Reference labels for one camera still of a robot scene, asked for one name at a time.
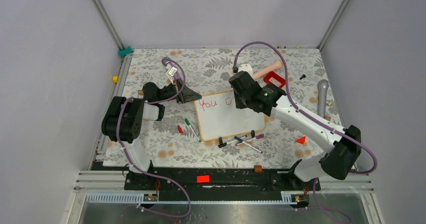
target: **red sticker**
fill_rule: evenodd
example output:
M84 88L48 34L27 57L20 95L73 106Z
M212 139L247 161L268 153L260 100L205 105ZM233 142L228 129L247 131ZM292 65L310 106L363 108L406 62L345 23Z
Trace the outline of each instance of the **red sticker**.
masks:
M197 176L197 183L207 183L207 182L210 182L210 176L208 175Z

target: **green clip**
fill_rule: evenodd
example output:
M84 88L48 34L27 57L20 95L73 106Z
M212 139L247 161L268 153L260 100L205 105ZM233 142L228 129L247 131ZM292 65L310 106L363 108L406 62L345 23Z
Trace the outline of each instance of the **green clip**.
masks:
M131 47L128 47L128 48L126 48L126 49L124 49L124 50L119 51L119 55L120 55L121 57L124 57L124 56L126 56L127 54L129 54L129 53L131 53L131 52L133 52L132 48L131 48Z

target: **red block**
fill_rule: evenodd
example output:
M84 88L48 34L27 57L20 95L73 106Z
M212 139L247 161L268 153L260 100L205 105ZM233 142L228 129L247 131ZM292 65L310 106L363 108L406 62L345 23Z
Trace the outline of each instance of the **red block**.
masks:
M207 182L210 182L210 176L208 175L197 176L197 183L207 183Z
M296 142L303 145L305 143L305 140L306 140L306 136L303 136L302 138L296 140Z
M275 72L269 72L266 74L263 81L266 83L272 83L279 88L282 88L285 85L285 79Z

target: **orange triangle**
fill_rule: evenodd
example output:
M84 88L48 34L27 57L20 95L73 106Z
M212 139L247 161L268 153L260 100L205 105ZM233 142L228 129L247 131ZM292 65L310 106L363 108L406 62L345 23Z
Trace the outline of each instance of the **orange triangle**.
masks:
M303 145L305 143L305 140L306 140L306 136L303 136L302 138L296 140L296 142Z

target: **whiteboard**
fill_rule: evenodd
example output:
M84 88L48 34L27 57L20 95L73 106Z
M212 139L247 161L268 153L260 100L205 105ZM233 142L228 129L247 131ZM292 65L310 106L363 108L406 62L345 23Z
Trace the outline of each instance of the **whiteboard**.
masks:
M234 91L217 92L194 101L198 126L203 141L231 137L266 127L263 113L235 107Z

